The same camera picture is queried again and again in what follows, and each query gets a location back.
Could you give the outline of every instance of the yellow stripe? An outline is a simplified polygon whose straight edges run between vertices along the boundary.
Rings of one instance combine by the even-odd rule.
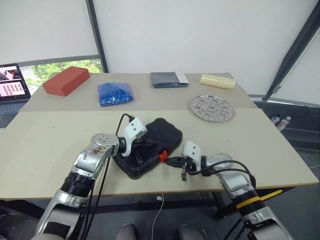
[[[250,199],[248,199],[248,200],[245,200],[245,201],[243,201],[243,202],[240,202],[240,203],[237,204],[235,207],[236,207],[237,209],[240,209],[240,208],[242,208],[242,207],[244,207],[244,206],[246,206],[246,205],[248,205],[248,204],[252,204],[252,203],[257,202],[257,201],[260,201],[260,200],[261,200],[261,201],[264,201],[264,200],[267,200],[267,199],[269,199],[269,198],[272,198],[272,197],[274,197],[275,195],[278,195],[278,194],[280,194],[280,193],[282,193],[282,192],[283,192],[283,190],[280,189],[280,190],[274,191],[274,192],[269,193],[269,194],[267,194],[267,195],[265,195],[265,196],[262,196],[262,197],[254,196],[254,197],[252,197],[252,198],[250,198]]]
[[[280,190],[274,191],[274,192],[272,192],[272,193],[269,193],[269,194],[267,194],[267,195],[265,195],[265,196],[262,196],[260,199],[261,199],[262,201],[264,201],[264,200],[267,200],[267,199],[269,199],[269,198],[271,198],[271,197],[273,197],[273,196],[275,196],[275,195],[278,195],[278,194],[280,194],[280,193],[282,193],[282,192],[283,192],[283,190],[280,189]]]
[[[246,206],[246,205],[248,205],[248,204],[252,204],[252,203],[254,203],[254,202],[256,202],[256,201],[259,201],[259,200],[260,200],[260,197],[254,196],[254,197],[252,197],[252,198],[249,198],[248,200],[245,200],[245,201],[243,201],[243,202],[240,202],[240,203],[237,204],[235,207],[236,207],[237,209],[240,209],[240,208],[242,208],[242,207],[244,207],[244,206]]]

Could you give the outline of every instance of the white wall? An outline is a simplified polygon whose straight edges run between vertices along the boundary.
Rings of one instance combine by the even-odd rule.
[[[319,31],[272,98],[320,105]]]
[[[0,64],[98,54],[85,0],[0,0]]]
[[[230,72],[265,94],[318,0],[94,0],[114,73]]]

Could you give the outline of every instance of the gray towel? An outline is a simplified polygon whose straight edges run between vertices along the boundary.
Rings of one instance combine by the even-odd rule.
[[[182,88],[189,85],[187,82],[180,82],[175,72],[151,72],[150,77],[155,89]]]

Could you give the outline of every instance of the gray pants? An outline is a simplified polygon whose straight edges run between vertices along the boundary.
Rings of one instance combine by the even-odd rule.
[[[205,240],[199,231],[187,225],[182,225],[178,229],[178,236],[179,240]],[[135,226],[132,224],[124,225],[119,230],[115,240],[138,240]]]

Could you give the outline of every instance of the red brick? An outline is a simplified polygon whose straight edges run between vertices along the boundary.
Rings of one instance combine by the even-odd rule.
[[[90,77],[86,68],[70,66],[43,84],[48,94],[68,96]]]

